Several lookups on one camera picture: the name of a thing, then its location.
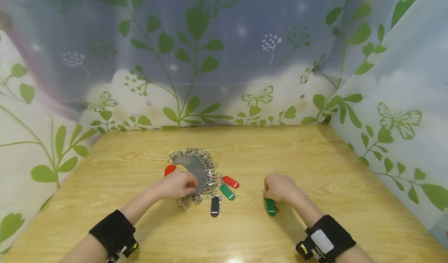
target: table surface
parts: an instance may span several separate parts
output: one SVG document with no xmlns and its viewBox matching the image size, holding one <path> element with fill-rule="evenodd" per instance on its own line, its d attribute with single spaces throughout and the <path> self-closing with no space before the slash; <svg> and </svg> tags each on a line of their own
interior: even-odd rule
<svg viewBox="0 0 448 263">
<path fill-rule="evenodd" d="M 295 245 L 304 226 L 280 204 L 266 213 L 263 179 L 294 178 L 339 221 L 376 262 L 446 262 L 448 252 L 327 125 L 203 127 L 110 132 L 89 151 L 3 263 L 57 262 L 104 216 L 163 177 L 168 155 L 188 147 L 209 151 L 217 172 L 241 186 L 234 201 L 210 216 L 204 199 L 182 212 L 175 201 L 155 204 L 136 225 L 140 248 L 127 262 L 302 262 Z"/>
</svg>

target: fabric backdrop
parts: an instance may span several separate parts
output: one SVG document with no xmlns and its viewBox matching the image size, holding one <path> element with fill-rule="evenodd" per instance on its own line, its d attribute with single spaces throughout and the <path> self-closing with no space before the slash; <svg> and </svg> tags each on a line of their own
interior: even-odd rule
<svg viewBox="0 0 448 263">
<path fill-rule="evenodd" d="M 324 119 L 448 247 L 446 10 L 0 0 L 0 252 L 107 131 Z"/>
</svg>

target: black key tag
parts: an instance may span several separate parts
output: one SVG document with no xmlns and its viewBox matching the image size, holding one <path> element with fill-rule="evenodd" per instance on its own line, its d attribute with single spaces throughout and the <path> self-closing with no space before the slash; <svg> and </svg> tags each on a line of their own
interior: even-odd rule
<svg viewBox="0 0 448 263">
<path fill-rule="evenodd" d="M 219 197 L 218 196 L 215 196 L 212 198 L 212 210 L 210 211 L 210 214 L 213 217 L 216 217 L 219 214 Z"/>
</svg>

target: red key tag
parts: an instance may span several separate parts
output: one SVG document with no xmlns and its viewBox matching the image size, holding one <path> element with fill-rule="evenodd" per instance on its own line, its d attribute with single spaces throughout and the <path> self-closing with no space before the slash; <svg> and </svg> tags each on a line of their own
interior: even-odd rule
<svg viewBox="0 0 448 263">
<path fill-rule="evenodd" d="M 165 168 L 165 177 L 176 169 L 176 165 L 168 165 L 168 167 Z"/>
<path fill-rule="evenodd" d="M 224 177 L 223 177 L 223 181 L 224 181 L 225 183 L 227 183 L 229 186 L 233 187 L 233 188 L 238 188 L 238 187 L 240 187 L 240 184 L 237 183 L 235 180 L 233 180 L 233 179 L 230 178 L 230 177 L 224 176 Z"/>
</svg>

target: gray plate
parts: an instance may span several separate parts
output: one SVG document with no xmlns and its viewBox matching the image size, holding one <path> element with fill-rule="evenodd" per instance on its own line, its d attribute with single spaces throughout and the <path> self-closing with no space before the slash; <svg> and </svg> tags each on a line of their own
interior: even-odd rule
<svg viewBox="0 0 448 263">
<path fill-rule="evenodd" d="M 182 164 L 189 172 L 194 174 L 194 176 L 198 180 L 198 188 L 196 192 L 193 193 L 193 196 L 201 195 L 202 190 L 206 186 L 206 180 L 207 180 L 202 163 L 195 156 L 185 155 L 177 160 L 176 165 L 177 164 Z"/>
</svg>

